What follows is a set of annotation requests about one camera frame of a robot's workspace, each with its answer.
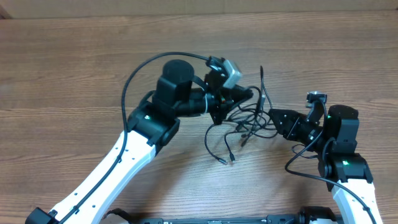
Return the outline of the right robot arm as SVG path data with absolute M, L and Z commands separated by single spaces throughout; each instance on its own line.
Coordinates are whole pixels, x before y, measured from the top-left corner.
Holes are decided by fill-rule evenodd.
M 271 109 L 269 116 L 286 140 L 303 144 L 295 159 L 306 151 L 315 152 L 319 174 L 303 176 L 326 183 L 343 223 L 382 222 L 370 167 L 355 151 L 359 129 L 357 110 L 344 105 L 327 108 L 323 102 L 313 102 L 307 115 Z

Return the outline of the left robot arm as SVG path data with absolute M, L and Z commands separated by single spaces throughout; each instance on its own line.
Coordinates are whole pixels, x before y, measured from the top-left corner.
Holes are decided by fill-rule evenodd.
M 215 125 L 253 96 L 238 85 L 239 68 L 231 61 L 208 58 L 210 72 L 195 75 L 184 60 L 168 61 L 155 90 L 146 94 L 131 114 L 123 114 L 123 131 L 89 176 L 49 212 L 35 208 L 26 224 L 101 223 L 105 213 L 132 178 L 178 132 L 181 117 L 210 114 Z

